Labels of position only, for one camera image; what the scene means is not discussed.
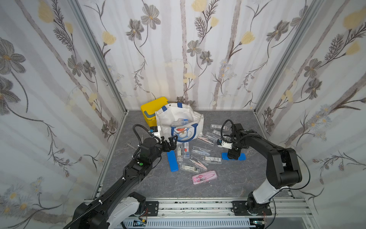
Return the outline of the clear case with red label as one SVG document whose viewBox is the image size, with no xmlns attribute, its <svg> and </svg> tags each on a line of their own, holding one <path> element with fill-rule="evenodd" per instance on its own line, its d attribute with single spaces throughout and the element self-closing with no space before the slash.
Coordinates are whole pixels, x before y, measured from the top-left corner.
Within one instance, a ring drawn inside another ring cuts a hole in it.
<svg viewBox="0 0 366 229">
<path fill-rule="evenodd" d="M 189 151 L 189 142 L 184 143 L 184 153 L 183 153 L 184 159 L 190 158 L 190 151 Z"/>
</svg>

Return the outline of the blue compass case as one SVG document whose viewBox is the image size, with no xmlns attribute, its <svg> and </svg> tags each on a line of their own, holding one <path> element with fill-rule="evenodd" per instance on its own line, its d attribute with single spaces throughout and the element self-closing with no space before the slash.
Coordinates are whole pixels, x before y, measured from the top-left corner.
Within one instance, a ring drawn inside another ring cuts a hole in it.
<svg viewBox="0 0 366 229">
<path fill-rule="evenodd" d="M 238 161 L 244 161 L 246 160 L 246 156 L 244 153 L 241 153 L 238 159 L 232 159 L 228 157 L 228 153 L 222 153 L 222 160 L 238 160 Z"/>
<path fill-rule="evenodd" d="M 171 172 L 176 172 L 179 170 L 178 162 L 176 160 L 175 152 L 173 150 L 167 152 L 167 159 Z"/>
</svg>

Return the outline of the white canvas cartoon tote bag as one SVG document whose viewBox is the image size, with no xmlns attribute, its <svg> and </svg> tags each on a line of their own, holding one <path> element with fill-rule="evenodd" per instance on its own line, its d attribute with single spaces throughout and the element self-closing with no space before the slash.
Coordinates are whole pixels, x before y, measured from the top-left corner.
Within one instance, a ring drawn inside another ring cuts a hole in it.
<svg viewBox="0 0 366 229">
<path fill-rule="evenodd" d="M 169 103 L 155 112 L 160 136 L 178 136 L 178 142 L 186 143 L 203 133 L 204 115 L 190 105 Z"/>
</svg>

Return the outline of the clear long compass case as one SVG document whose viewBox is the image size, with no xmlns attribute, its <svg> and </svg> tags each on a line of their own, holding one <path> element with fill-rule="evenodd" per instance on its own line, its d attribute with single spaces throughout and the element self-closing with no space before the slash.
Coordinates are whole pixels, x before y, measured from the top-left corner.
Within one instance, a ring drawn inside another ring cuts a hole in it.
<svg viewBox="0 0 366 229">
<path fill-rule="evenodd" d="M 201 156 L 201 160 L 207 164 L 222 164 L 220 157 Z"/>
</svg>

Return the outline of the pink compass set case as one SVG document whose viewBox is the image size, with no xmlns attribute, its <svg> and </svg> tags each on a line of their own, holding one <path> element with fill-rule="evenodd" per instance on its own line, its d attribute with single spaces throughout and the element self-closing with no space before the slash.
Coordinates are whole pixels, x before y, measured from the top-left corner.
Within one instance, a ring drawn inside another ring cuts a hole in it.
<svg viewBox="0 0 366 229">
<path fill-rule="evenodd" d="M 217 173 L 214 170 L 211 170 L 192 176 L 192 182 L 194 185 L 198 185 L 211 180 L 215 180 L 217 178 L 218 178 Z"/>
</svg>

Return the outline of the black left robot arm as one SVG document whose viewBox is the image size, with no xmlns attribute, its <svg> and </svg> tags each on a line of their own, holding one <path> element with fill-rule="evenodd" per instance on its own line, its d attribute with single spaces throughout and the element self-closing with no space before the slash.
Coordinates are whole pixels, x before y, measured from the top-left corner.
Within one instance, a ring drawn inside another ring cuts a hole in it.
<svg viewBox="0 0 366 229">
<path fill-rule="evenodd" d="M 123 175 L 90 204 L 80 204 L 71 222 L 65 226 L 66 229 L 114 229 L 127 217 L 144 210 L 144 197 L 126 194 L 147 177 L 153 169 L 153 163 L 163 152 L 176 149 L 178 136 L 168 139 L 157 137 L 140 124 L 135 124 L 132 130 L 139 145 L 132 160 L 124 168 Z"/>
</svg>

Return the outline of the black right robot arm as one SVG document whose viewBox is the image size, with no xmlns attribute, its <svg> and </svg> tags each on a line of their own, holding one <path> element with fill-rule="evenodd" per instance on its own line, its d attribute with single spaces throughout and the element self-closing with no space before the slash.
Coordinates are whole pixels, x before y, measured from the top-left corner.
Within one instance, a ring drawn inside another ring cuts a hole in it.
<svg viewBox="0 0 366 229">
<path fill-rule="evenodd" d="M 238 123 L 230 123 L 229 135 L 220 133 L 217 145 L 228 150 L 229 160 L 238 160 L 242 149 L 253 148 L 266 159 L 266 180 L 250 192 L 244 202 L 233 202 L 232 212 L 237 216 L 270 216 L 273 198 L 283 190 L 294 190 L 303 179 L 300 162 L 302 158 L 292 148 L 278 146 L 254 130 L 245 130 Z"/>
</svg>

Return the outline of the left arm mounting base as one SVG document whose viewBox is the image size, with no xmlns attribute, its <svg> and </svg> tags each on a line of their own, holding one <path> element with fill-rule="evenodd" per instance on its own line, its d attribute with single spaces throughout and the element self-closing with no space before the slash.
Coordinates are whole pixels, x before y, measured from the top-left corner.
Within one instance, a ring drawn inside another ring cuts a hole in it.
<svg viewBox="0 0 366 229">
<path fill-rule="evenodd" d="M 143 204 L 140 204 L 136 213 L 130 215 L 131 217 L 157 217 L 159 210 L 159 202 L 158 201 L 146 201 Z"/>
</svg>

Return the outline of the right arm mounting base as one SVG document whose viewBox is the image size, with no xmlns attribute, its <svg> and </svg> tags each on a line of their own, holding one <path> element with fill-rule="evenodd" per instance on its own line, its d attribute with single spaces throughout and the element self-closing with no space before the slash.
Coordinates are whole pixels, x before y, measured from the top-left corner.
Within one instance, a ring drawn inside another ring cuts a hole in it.
<svg viewBox="0 0 366 229">
<path fill-rule="evenodd" d="M 257 204 L 253 201 L 232 201 L 231 211 L 235 216 L 272 216 L 269 203 Z"/>
</svg>

